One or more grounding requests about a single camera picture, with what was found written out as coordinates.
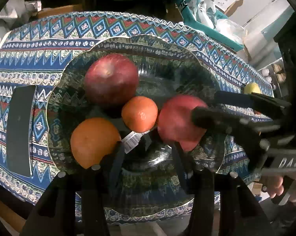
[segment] patterned tablecloth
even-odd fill
[[[38,201],[59,171],[47,148],[46,104],[63,69],[72,58],[100,40],[136,34],[153,34],[188,48],[209,66],[221,90],[240,93],[245,84],[254,81],[263,94],[273,95],[271,86],[254,68],[202,32],[187,26],[142,15],[103,11],[74,12],[33,21],[13,30],[0,48],[0,184],[3,187],[22,200],[33,204]],[[32,132],[33,175],[30,178],[10,172],[6,163],[9,102],[13,89],[22,85],[38,86]],[[227,108],[233,113],[245,114],[253,121],[269,120],[264,115],[255,115],[252,109]],[[219,173],[236,171],[249,182],[255,175],[248,173],[247,164],[243,148],[234,143],[233,137],[228,137]],[[153,221],[189,212],[192,204],[193,200],[181,207],[140,218],[127,217],[108,208],[105,213],[109,222]],[[81,217],[79,196],[76,198],[76,216]]]

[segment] glass plate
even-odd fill
[[[117,126],[122,138],[130,133],[120,115],[116,116],[118,113],[103,112],[85,98],[85,73],[94,61],[109,53],[123,54],[135,63],[140,76],[136,95],[152,98],[158,109],[178,93],[197,96],[210,106],[215,92],[220,90],[208,67],[179,45],[151,35],[103,40],[67,65],[48,100],[48,147],[62,171],[75,173],[82,169],[72,156],[70,137],[86,118],[106,117]],[[216,172],[224,158],[225,138],[207,131],[190,154],[197,163]],[[171,149],[162,143],[157,130],[144,135],[125,156],[118,193],[114,199],[104,196],[104,206],[126,216],[146,217],[187,204],[193,195],[185,194],[180,187],[171,161]]]

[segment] screw head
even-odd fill
[[[60,171],[60,172],[58,172],[57,176],[62,178],[64,176],[66,176],[66,172],[65,171]]]
[[[204,169],[204,166],[202,164],[196,164],[195,169],[198,171],[202,171]]]
[[[232,133],[232,128],[230,126],[226,129],[226,134],[230,135]]]
[[[237,178],[238,177],[238,173],[236,173],[235,171],[231,171],[230,172],[230,176],[232,177],[232,178]]]
[[[270,143],[267,139],[261,139],[259,142],[259,146],[264,149],[265,151],[268,151],[270,147]]]
[[[95,164],[91,167],[92,170],[99,170],[101,166],[99,164]]]
[[[247,119],[245,119],[245,118],[241,118],[240,123],[243,124],[243,125],[247,125],[249,123],[249,121]]]
[[[187,178],[191,179],[193,175],[194,175],[194,172],[190,171],[190,172],[187,173]]]

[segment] plastic bag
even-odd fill
[[[217,25],[215,30],[230,40],[233,40],[239,44],[243,45],[243,38],[246,36],[246,30],[239,24],[223,18],[217,20]]]

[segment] red apple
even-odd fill
[[[163,105],[158,118],[158,133],[165,143],[179,142],[185,152],[197,146],[206,133],[206,129],[191,121],[191,111],[197,106],[207,107],[207,104],[188,95],[177,95]]]
[[[116,53],[98,59],[85,75],[88,100],[102,107],[123,105],[135,95],[138,83],[136,65]]]

